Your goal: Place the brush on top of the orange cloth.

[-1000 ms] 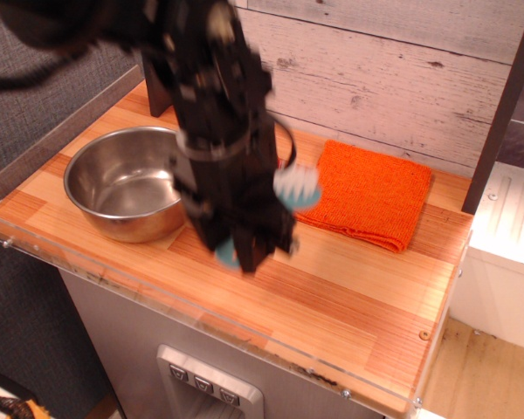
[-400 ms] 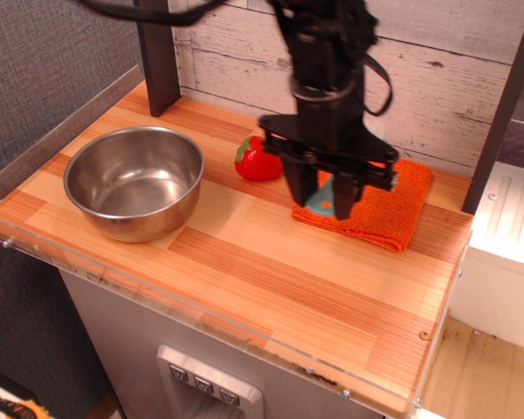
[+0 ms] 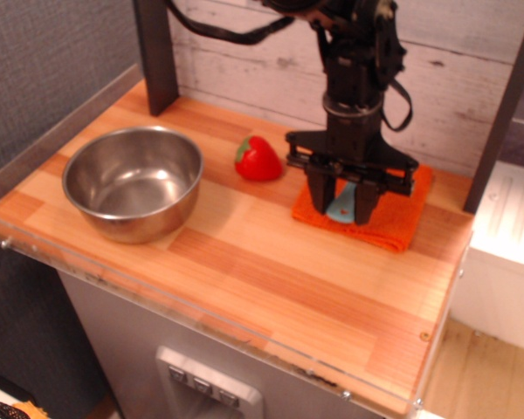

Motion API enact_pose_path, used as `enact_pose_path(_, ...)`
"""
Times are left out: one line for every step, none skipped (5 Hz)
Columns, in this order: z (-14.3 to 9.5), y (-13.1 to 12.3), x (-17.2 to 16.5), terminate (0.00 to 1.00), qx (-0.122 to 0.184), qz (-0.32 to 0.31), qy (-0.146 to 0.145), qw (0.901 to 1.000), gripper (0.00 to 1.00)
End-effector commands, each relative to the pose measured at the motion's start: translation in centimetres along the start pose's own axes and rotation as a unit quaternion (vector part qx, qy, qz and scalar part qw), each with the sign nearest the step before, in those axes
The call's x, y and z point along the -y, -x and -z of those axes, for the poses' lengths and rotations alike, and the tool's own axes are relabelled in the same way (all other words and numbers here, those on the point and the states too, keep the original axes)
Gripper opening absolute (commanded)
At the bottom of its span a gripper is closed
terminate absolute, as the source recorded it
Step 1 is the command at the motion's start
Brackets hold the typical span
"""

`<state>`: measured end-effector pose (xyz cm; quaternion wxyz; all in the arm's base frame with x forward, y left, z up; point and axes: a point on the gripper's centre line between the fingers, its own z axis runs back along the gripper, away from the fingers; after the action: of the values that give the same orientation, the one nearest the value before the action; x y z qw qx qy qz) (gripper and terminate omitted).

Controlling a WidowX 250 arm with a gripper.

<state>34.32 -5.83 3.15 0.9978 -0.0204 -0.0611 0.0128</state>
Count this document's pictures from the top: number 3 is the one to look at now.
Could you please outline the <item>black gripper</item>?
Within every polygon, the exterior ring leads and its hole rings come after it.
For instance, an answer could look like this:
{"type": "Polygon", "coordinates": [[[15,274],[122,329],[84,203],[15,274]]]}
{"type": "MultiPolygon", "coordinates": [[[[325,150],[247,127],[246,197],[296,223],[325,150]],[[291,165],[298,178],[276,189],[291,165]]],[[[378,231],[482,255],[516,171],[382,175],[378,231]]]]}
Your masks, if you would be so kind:
{"type": "Polygon", "coordinates": [[[339,179],[355,187],[355,223],[367,224],[386,191],[409,196],[419,163],[393,148],[382,135],[383,104],[372,107],[325,102],[327,125],[321,131],[286,135],[288,165],[306,172],[314,209],[325,214],[339,179]]]}

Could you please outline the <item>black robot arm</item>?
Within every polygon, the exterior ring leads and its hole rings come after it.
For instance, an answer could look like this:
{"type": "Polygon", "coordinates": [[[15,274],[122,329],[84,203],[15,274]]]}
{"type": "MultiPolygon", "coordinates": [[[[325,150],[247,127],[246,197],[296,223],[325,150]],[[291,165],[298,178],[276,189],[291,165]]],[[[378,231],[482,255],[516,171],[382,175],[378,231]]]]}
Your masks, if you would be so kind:
{"type": "Polygon", "coordinates": [[[408,196],[418,163],[393,148],[382,135],[387,124],[384,94],[395,89],[406,50],[396,32],[393,1],[266,1],[285,17],[308,21],[316,32],[327,87],[322,106],[323,131],[286,135],[287,162],[304,170],[314,208],[321,214],[336,207],[336,183],[351,185],[353,222],[369,222],[386,192],[408,196]]]}

